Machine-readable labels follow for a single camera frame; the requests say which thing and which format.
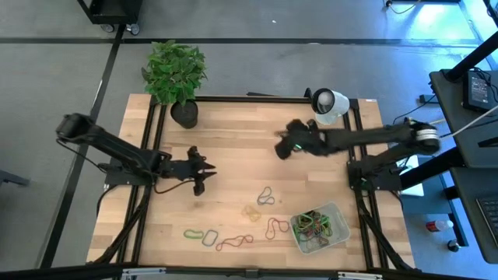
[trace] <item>wooden tabletop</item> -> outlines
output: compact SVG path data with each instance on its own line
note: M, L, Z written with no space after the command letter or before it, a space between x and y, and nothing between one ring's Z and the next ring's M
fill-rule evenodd
M139 146L146 122L150 96L132 94L124 112L119 136ZM195 197L192 183L167 194L152 194L139 263L158 266L218 268L306 268L365 269L359 231L358 212L353 192L348 187L345 163L347 152L329 157L293 153L288 160L279 159L273 149L279 141L274 131L283 130L293 118L307 121L314 117L308 104L288 103L219 103L198 102L199 116L195 128L185 130L167 112L160 149L173 159L186 159L191 145L216 166L218 172L205 181L205 193ZM376 100L359 100L364 128L381 126ZM155 134L158 111L154 117L149 148ZM354 128L354 116L349 112ZM332 127L343 128L342 119ZM386 145L367 146L371 155L383 152ZM158 190L177 184L178 180L159 180ZM258 195L272 188L274 205L258 205ZM121 230L130 193L120 186L102 201L96 221L88 261L99 257ZM314 254L300 253L291 231L277 230L275 239L265 232L271 217L289 220L333 201L340 208L351 231L350 238ZM414 265L405 220L399 201L389 192L378 191L377 203L382 230L393 248L410 265ZM242 214L250 205L261 213L252 222ZM251 234L254 242L241 247L224 246L218 252L200 240L184 237L186 229L219 233L216 243L230 237ZM132 233L126 259L132 251ZM378 266L377 248L370 233L374 263Z

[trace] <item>concrete floor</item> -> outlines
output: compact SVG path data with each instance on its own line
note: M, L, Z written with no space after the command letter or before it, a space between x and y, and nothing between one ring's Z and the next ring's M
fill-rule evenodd
M483 19L486 12L483 16L482 7L465 3L472 18L480 19L479 30L496 29ZM396 4L396 9L408 6ZM0 0L0 23L0 38L114 36L92 26L76 2L64 0ZM424 4L395 15L383 10L382 1L370 0L144 0L139 23L142 32L138 37L148 38L474 38L459 5ZM199 44L199 48L206 55L209 81L198 94L245 95L252 91L302 96L306 87L329 87L351 98L378 99L385 124L418 106L418 95L430 93L431 71L451 68L472 51L337 44ZM37 266L74 159L55 144L54 129L63 114L89 112L109 50L109 44L0 44L0 128L7 132L0 140L0 169L32 180L29 187L4 184L0 188L2 271ZM148 44L122 44L119 48L97 121L111 133L119 130L128 94L143 92L139 69L149 52ZM479 66L489 69L485 61ZM433 121L443 114L438 106L428 105L411 116ZM441 134L448 132L445 124L439 129ZM453 145L451 140L445 141L444 150ZM108 156L94 149L88 157L108 161ZM55 266L84 263L102 184L103 174L86 163ZM423 232L423 223L431 216L406 216L417 267L469 277L498 275L498 265L482 260L463 209L459 209L471 246L456 254L441 249L443 241L454 238L452 233ZM469 256L478 264L464 269Z

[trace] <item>green leaf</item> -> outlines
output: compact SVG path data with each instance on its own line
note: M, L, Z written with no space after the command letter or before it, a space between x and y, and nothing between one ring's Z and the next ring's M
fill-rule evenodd
M175 82L181 80L181 73L177 73L171 77Z
M204 54L198 47L153 42L147 68L141 69L147 81L146 91L161 103L179 102L195 98L195 89L206 79Z
M165 44L164 44L164 48L168 48L168 47L171 47L174 45L174 40L168 40Z
M171 72L171 65L159 65L159 69L161 69L162 72L169 73Z

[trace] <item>white cable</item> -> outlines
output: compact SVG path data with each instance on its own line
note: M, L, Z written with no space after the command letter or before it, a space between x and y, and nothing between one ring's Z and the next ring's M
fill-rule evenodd
M489 111L485 112L485 113L484 113L484 114L482 114L481 116L477 117L475 120L473 120L473 121L469 122L469 123L468 123L467 125L465 125L463 128L460 128L460 129L458 129L456 132L454 132L454 133L452 133L452 134L450 134L450 135L448 135L448 136L445 136L445 137L441 138L441 140L442 140L442 139L445 139L445 138L447 138L447 137L454 137L454 136L456 136L458 133L460 133L460 132L464 131L464 130L465 130L465 129L467 129L469 126L471 126L471 125L475 124L477 121L479 121L479 120L480 120L480 119L482 119L483 117L487 116L488 114L491 114L491 112L493 112L493 111L494 111L494 110L496 110L496 109L498 109L498 105L496 105L493 109L491 109L491 110L489 110Z
M439 119L437 121L431 121L429 124L430 125L435 125L435 124L439 124L439 123L442 123L442 122L445 122L446 119L443 117L442 119Z
M413 9L413 8L415 8L415 6L416 6L417 4L419 4L421 1L422 1L422 0L418 0L418 1L417 1L415 4L413 4L410 8L406 9L406 10L405 10L405 11L403 11L403 12L398 12L398 11L396 11L396 10L392 7L392 4L390 4L390 5L389 5L389 8L390 8L390 9L391 9L391 10L392 10L395 14L401 15L401 14L403 14L403 13L405 13L405 12L407 12L407 11L409 11L409 10Z

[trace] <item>chair wheel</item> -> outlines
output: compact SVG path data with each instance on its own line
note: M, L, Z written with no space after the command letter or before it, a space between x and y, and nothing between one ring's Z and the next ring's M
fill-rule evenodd
M137 36L140 33L140 26L136 23L127 24L126 30L128 30L131 35Z
M448 241L447 247L448 247L448 250L450 250L451 252L455 252L455 253L458 252L458 250L460 250L460 245L458 245L457 240Z
M100 24L100 28L107 33L114 32L114 25L112 24Z

